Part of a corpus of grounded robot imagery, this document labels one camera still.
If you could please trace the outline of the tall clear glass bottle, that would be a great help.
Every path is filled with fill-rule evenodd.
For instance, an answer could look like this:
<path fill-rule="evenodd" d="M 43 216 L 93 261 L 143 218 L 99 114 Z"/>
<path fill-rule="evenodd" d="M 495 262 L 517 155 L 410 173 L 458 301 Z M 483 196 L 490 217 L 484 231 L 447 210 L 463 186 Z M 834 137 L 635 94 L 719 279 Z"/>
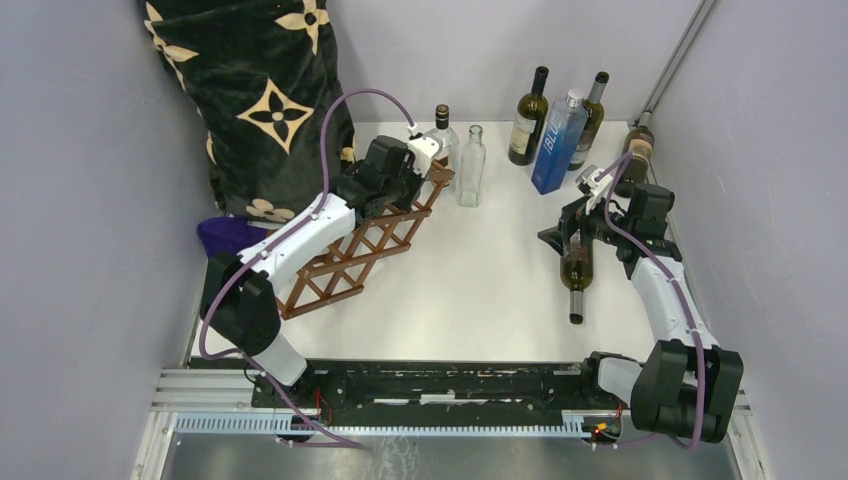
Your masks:
<path fill-rule="evenodd" d="M 468 141 L 461 151 L 458 203 L 461 207 L 475 208 L 481 203 L 482 177 L 486 161 L 483 144 L 483 127 L 478 124 L 468 129 Z"/>

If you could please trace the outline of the brown wooden wine rack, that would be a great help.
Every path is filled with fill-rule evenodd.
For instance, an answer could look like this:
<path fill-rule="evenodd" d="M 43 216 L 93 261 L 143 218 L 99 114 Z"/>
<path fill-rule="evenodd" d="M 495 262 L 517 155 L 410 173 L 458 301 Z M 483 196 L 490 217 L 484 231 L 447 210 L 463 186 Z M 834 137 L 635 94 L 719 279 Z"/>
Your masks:
<path fill-rule="evenodd" d="M 453 177 L 453 170 L 433 162 L 424 200 L 414 201 L 407 210 L 386 206 L 380 215 L 310 259 L 293 283 L 277 294 L 281 317 L 289 320 L 360 294 L 377 262 L 411 248 L 414 236 Z"/>

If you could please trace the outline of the blue square vodka bottle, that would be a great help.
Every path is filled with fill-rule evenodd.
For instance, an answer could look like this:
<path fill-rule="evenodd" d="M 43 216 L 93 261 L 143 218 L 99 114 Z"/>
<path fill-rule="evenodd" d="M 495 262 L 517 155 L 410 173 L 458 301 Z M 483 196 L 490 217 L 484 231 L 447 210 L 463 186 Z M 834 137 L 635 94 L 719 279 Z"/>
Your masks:
<path fill-rule="evenodd" d="M 582 90 L 570 89 L 551 107 L 531 177 L 541 195 L 558 190 L 564 181 L 588 118 L 584 98 Z"/>

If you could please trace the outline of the green wine bottle black cap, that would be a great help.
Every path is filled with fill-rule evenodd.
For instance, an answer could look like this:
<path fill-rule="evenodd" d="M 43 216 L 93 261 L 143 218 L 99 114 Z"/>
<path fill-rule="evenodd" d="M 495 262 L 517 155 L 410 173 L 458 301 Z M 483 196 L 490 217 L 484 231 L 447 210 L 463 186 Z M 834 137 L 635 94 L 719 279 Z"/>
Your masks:
<path fill-rule="evenodd" d="M 547 66 L 538 66 L 531 89 L 518 102 L 510 136 L 508 158 L 518 166 L 530 165 L 549 110 L 544 89 L 549 75 Z"/>

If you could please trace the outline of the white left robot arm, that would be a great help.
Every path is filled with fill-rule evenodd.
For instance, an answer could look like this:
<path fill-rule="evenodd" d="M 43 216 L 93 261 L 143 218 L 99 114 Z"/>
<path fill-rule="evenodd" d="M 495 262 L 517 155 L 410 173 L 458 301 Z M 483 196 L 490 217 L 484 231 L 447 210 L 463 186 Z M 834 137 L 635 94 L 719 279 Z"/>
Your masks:
<path fill-rule="evenodd" d="M 379 135 L 363 159 L 291 222 L 237 254 L 221 251 L 210 258 L 203 321 L 274 377 L 275 392 L 288 406 L 306 405 L 314 381 L 304 374 L 307 360 L 281 332 L 277 293 L 309 260 L 386 206 L 410 207 L 440 148 L 440 142 L 428 136 L 403 141 Z"/>

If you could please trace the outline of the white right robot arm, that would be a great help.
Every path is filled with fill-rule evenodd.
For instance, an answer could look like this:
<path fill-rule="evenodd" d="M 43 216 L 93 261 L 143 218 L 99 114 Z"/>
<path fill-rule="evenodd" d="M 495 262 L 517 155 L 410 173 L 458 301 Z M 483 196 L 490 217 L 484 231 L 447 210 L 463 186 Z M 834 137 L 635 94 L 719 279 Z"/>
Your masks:
<path fill-rule="evenodd" d="M 558 223 L 538 238 L 560 257 L 559 275 L 569 291 L 569 320 L 585 320 L 585 292 L 594 278 L 593 245 L 616 249 L 627 279 L 645 308 L 655 346 L 647 361 L 595 352 L 589 374 L 577 382 L 580 400 L 602 408 L 617 397 L 642 431 L 690 442 L 724 440 L 744 372 L 741 356 L 720 347 L 708 331 L 685 281 L 682 254 L 666 236 L 672 191 L 636 186 L 623 213 L 614 200 L 582 184 L 581 195 L 562 208 Z"/>

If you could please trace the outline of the clear liquor bottle black cap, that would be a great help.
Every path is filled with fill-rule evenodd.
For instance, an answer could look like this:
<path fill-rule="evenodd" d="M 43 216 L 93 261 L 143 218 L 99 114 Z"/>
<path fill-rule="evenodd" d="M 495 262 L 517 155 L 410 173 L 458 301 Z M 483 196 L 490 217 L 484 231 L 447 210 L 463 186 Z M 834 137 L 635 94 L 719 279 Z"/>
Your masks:
<path fill-rule="evenodd" d="M 427 134 L 437 139 L 441 146 L 433 160 L 457 173 L 460 142 L 458 135 L 450 126 L 449 106 L 447 104 L 438 104 L 435 107 L 435 127 L 429 130 Z"/>

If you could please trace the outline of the green wine bottle grey cap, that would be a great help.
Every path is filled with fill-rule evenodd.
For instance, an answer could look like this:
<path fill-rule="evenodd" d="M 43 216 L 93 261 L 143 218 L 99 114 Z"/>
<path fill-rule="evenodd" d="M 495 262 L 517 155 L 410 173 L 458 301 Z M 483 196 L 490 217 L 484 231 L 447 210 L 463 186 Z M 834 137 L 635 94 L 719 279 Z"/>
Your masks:
<path fill-rule="evenodd" d="M 585 164 L 589 150 L 591 149 L 601 123 L 604 119 L 604 107 L 601 103 L 604 90 L 609 81 L 609 73 L 600 71 L 596 74 L 592 88 L 588 97 L 583 101 L 582 105 L 587 112 L 587 120 L 583 131 L 579 138 L 575 153 L 571 159 L 568 170 L 580 170 Z"/>

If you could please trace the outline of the black floral plush blanket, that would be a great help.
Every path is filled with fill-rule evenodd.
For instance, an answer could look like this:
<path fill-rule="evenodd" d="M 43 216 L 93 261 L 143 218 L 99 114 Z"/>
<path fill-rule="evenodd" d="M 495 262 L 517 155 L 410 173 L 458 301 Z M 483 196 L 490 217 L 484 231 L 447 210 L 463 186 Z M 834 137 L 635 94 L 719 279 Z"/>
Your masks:
<path fill-rule="evenodd" d="M 206 130 L 224 213 L 285 223 L 349 166 L 338 46 L 323 1 L 142 1 L 165 70 Z"/>

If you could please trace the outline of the purple cloth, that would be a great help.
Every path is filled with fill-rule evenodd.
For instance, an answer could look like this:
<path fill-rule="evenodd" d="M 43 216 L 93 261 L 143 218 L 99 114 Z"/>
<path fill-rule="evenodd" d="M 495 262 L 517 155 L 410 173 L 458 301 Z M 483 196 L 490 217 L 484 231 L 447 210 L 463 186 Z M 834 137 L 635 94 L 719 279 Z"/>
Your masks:
<path fill-rule="evenodd" d="M 244 217 L 215 217 L 200 222 L 197 236 L 208 258 L 219 252 L 238 254 L 267 236 L 267 229 L 253 226 Z"/>

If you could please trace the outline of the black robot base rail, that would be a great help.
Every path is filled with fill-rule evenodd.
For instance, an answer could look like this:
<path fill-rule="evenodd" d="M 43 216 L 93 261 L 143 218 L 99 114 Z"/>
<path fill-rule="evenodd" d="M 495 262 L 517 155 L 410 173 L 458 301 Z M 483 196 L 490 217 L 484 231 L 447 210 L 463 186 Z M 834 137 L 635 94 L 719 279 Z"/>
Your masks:
<path fill-rule="evenodd" d="M 565 411 L 627 411 L 582 362 L 310 359 L 283 393 L 254 382 L 251 404 L 320 409 L 332 427 L 548 427 Z"/>

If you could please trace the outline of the grey aluminium wall rail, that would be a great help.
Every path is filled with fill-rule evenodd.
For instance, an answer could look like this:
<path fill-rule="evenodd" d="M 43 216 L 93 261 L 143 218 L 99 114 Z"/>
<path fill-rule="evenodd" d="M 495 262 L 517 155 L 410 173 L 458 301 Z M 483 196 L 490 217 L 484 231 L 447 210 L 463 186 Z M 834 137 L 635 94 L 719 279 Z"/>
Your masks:
<path fill-rule="evenodd" d="M 688 54 L 712 17 L 719 0 L 701 0 L 684 28 L 676 46 L 663 67 L 653 89 L 643 105 L 642 112 L 655 113 L 663 97 L 681 70 Z"/>

